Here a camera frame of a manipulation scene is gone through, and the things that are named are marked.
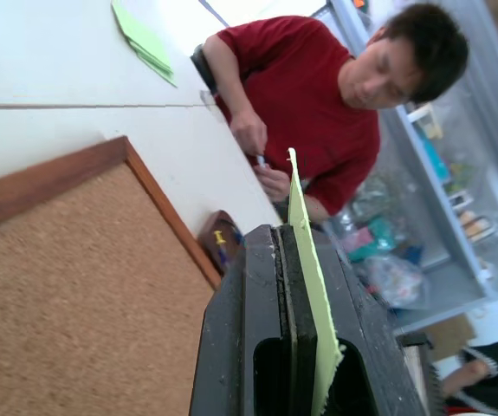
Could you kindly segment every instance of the man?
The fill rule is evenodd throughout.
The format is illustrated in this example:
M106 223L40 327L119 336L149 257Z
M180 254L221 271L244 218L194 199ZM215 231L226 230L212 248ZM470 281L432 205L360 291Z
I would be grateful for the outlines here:
M468 43L450 16L415 4L353 58L320 21L284 16L225 29L203 52L217 103L273 202L289 194L288 148L297 151L308 214L336 214L372 169L378 113L435 100L464 72ZM255 156L267 161L258 166Z

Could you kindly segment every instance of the man's hand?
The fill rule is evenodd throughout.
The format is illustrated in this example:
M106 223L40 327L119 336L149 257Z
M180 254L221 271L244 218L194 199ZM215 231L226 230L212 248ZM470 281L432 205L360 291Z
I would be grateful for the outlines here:
M266 125L253 109L233 114L230 129L244 153L252 156L264 154L268 141Z
M275 171L268 165L255 166L256 177L272 202L281 202L288 197L291 189L291 178L285 172Z

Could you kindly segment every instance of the red t-shirt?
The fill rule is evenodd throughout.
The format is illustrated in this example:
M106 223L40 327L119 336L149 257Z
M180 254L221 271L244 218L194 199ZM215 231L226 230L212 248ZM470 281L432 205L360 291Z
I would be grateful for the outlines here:
M330 214L339 212L379 151L377 112L350 108L340 95L337 78L349 51L322 22L302 16L248 23L218 35L236 55L240 73L250 73L244 87L268 128L267 163L290 175L293 147L301 178L311 179L306 194ZM219 97L217 104L230 121Z

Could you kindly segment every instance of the plastic bag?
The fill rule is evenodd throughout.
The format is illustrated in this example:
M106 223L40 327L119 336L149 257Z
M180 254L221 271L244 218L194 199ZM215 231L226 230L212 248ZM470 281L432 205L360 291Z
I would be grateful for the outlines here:
M422 271L393 255L368 257L364 261L372 293L394 309L427 309L429 288Z

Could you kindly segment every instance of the white table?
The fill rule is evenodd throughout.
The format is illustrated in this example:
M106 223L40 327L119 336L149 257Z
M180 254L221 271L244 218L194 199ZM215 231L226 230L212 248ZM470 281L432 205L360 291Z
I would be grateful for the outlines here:
M151 16L149 3L137 0L135 14ZM279 224L172 42L178 88L126 46L107 0L0 0L0 28L0 176L124 134L193 234L221 209L244 233Z

